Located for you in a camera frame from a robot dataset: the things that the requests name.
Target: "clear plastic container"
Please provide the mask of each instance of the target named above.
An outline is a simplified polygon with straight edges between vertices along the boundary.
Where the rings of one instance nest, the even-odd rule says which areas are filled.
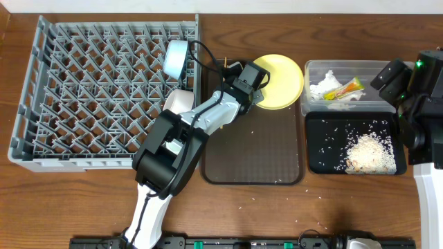
[[[370,86],[371,81],[389,61],[361,60],[311,60],[305,65],[305,87],[300,96],[302,115],[310,111],[383,111],[395,113],[395,108],[379,97],[379,92]],[[332,70],[335,78],[346,84],[352,78],[359,77],[365,86],[360,100],[315,100],[311,97],[310,85],[325,79],[325,74]]]

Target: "black rectangular tray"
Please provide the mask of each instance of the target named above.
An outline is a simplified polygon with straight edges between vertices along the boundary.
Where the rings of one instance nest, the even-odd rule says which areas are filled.
[[[391,136],[396,175],[407,170],[403,145],[397,135],[397,126],[393,113],[384,112],[310,112],[306,115],[305,129],[309,168],[317,174],[347,174],[345,169],[335,169],[345,165],[347,156],[344,147],[347,144],[347,132],[354,129],[354,135],[376,132],[383,139]]]
[[[228,60],[228,64],[237,61],[246,62]],[[202,101],[210,98],[219,84],[216,73],[204,70]],[[300,139],[302,119],[299,100],[281,110],[252,107],[209,137],[200,161],[202,177],[216,185],[295,185],[305,175],[300,150],[304,145]]]

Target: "pile of rice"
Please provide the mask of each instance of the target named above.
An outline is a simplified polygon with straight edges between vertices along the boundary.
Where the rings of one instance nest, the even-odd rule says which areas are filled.
[[[348,138],[345,170],[348,174],[395,174],[397,167],[390,136],[382,139],[375,132]]]

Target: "gray dish rack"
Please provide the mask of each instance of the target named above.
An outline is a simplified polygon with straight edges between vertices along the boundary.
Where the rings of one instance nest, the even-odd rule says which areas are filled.
[[[201,69],[189,53],[182,80],[162,69],[169,41],[199,35],[198,15],[195,21],[59,24],[40,17],[10,161],[34,172],[131,168],[173,90],[193,91],[199,104]]]

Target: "wooden table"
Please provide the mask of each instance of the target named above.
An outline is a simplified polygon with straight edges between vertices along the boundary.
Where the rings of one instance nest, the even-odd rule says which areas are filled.
[[[277,53],[301,67],[310,59],[414,61],[442,45],[443,16],[200,15],[216,57]],[[75,236],[119,234],[136,205],[133,170],[32,173],[6,157],[38,15],[12,15],[0,54],[0,248],[67,248]],[[49,21],[181,21],[194,15],[45,15]],[[163,230],[191,237],[297,237],[367,230],[420,245],[417,188],[403,176],[306,173],[293,187],[207,184],[197,171],[172,199]]]

